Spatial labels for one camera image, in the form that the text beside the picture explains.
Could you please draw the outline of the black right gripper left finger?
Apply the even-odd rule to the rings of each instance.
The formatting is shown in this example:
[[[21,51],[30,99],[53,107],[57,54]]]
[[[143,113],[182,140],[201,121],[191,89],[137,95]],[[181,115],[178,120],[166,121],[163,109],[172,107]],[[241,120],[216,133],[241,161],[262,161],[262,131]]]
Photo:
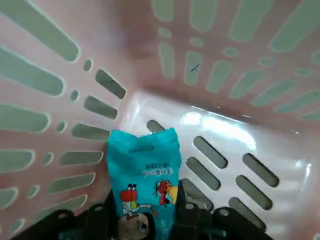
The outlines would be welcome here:
[[[113,191],[79,215],[59,209],[22,231],[13,240],[110,240],[116,224]]]

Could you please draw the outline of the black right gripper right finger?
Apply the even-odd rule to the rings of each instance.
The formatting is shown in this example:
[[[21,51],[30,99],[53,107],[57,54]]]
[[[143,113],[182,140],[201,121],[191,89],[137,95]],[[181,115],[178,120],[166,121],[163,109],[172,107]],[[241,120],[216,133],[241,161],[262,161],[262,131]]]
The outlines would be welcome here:
[[[220,207],[210,213],[187,202],[181,180],[175,207],[173,240],[272,240],[233,208]]]

